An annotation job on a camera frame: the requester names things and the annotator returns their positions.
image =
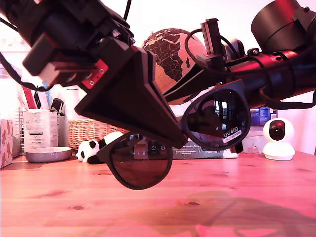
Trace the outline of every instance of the white security camera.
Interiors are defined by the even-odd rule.
[[[290,121],[284,118],[269,120],[263,127],[263,136],[268,142],[263,149],[266,158],[293,159],[295,151],[290,142],[294,137],[294,127]]]

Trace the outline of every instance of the sunglasses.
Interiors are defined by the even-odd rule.
[[[249,105],[242,80],[213,89],[196,99],[185,111],[180,126],[203,149],[220,151],[242,141],[251,126]],[[162,181],[172,165],[170,145],[129,132],[98,153],[116,179],[134,190]]]

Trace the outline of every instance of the sunglasses lens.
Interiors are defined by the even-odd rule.
[[[210,150],[233,144],[251,123],[242,99],[228,89],[214,92],[197,103],[187,121],[191,134]]]
[[[169,172],[172,147],[135,134],[113,147],[111,162],[126,183],[137,188],[147,188],[161,181]]]

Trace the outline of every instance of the camera lens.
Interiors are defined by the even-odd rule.
[[[285,123],[282,120],[274,120],[270,123],[270,137],[275,141],[280,141],[285,136]]]

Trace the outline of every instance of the panda plush toy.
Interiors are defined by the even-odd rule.
[[[83,163],[89,164],[102,164],[97,156],[97,152],[102,149],[107,144],[121,137],[123,134],[121,132],[112,132],[103,137],[101,141],[96,140],[85,140],[79,147],[76,154],[77,160]]]

